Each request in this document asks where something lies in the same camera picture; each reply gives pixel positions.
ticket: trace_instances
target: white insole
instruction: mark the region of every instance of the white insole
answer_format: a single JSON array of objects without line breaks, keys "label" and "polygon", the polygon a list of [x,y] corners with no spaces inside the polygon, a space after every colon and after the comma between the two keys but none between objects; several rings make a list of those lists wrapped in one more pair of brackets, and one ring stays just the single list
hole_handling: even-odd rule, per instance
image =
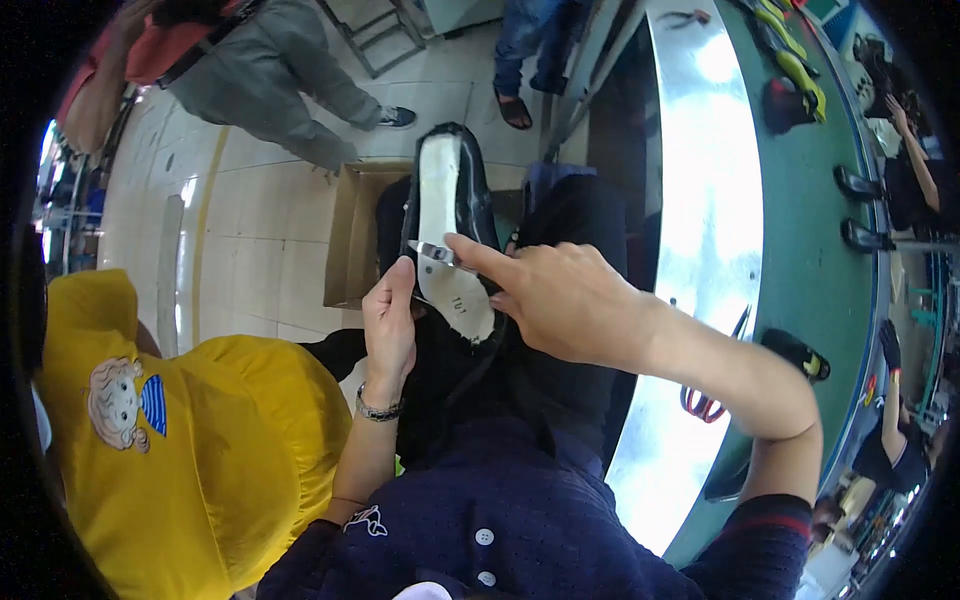
[{"label": "white insole", "polygon": [[[444,245],[444,234],[457,230],[456,196],[460,175],[460,137],[430,137],[420,148],[419,240]],[[417,257],[417,280],[430,302],[460,335],[479,344],[493,333],[493,309],[476,275],[442,262]]]}]

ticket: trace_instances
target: person's hand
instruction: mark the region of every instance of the person's hand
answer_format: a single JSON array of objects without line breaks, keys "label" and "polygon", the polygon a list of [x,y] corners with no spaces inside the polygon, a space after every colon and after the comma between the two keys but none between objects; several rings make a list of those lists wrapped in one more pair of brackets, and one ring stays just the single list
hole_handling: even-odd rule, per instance
[{"label": "person's hand", "polygon": [[117,43],[130,50],[143,35],[146,28],[144,19],[163,0],[128,0],[113,18],[113,34]]},{"label": "person's hand", "polygon": [[890,371],[899,369],[900,342],[897,340],[894,322],[889,319],[880,326],[880,344],[883,346],[883,358],[887,361],[887,369]]},{"label": "person's hand", "polygon": [[890,109],[890,113],[893,115],[894,127],[897,129],[897,133],[900,135],[907,135],[912,133],[910,128],[910,119],[906,116],[906,111],[903,110],[903,107],[900,106],[900,103],[897,102],[897,99],[891,94],[887,94],[885,98],[887,103],[887,108]]},{"label": "person's hand", "polygon": [[529,347],[567,362],[630,370],[666,306],[627,283],[593,246],[526,247],[511,258],[460,234],[444,240],[500,286],[491,306],[516,321]]},{"label": "person's hand", "polygon": [[396,400],[417,360],[410,297],[414,290],[414,262],[401,256],[363,298],[364,337],[367,341],[367,383]]}]

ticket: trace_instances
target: bracelet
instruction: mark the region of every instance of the bracelet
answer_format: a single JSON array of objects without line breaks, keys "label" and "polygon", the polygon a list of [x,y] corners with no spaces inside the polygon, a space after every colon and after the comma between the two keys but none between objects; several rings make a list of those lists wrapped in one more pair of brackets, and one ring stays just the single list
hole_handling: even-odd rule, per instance
[{"label": "bracelet", "polygon": [[400,397],[400,400],[392,405],[385,411],[377,410],[371,407],[369,404],[363,401],[363,390],[367,386],[367,382],[364,381],[360,384],[360,387],[357,389],[357,401],[356,407],[357,411],[366,417],[369,420],[382,423],[388,420],[394,420],[400,416],[400,410],[403,408],[403,396]]}]

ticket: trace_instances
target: gray pants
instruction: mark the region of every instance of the gray pants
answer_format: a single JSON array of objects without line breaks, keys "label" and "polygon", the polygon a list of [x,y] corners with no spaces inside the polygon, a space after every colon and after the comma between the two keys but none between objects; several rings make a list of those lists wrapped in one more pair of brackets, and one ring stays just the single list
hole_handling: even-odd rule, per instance
[{"label": "gray pants", "polygon": [[321,18],[313,0],[267,0],[169,89],[190,114],[335,171],[357,159],[356,148],[314,121],[299,91],[364,131],[376,127],[380,106],[330,55]]}]

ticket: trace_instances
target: black glove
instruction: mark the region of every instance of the black glove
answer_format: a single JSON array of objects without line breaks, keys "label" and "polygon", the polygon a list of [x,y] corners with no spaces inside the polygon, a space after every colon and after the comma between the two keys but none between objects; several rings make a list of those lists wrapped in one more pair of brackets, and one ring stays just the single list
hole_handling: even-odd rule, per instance
[{"label": "black glove", "polygon": [[895,371],[900,368],[900,342],[897,341],[897,330],[894,323],[887,319],[880,326],[880,344],[883,346],[883,358],[887,361],[887,369]]}]

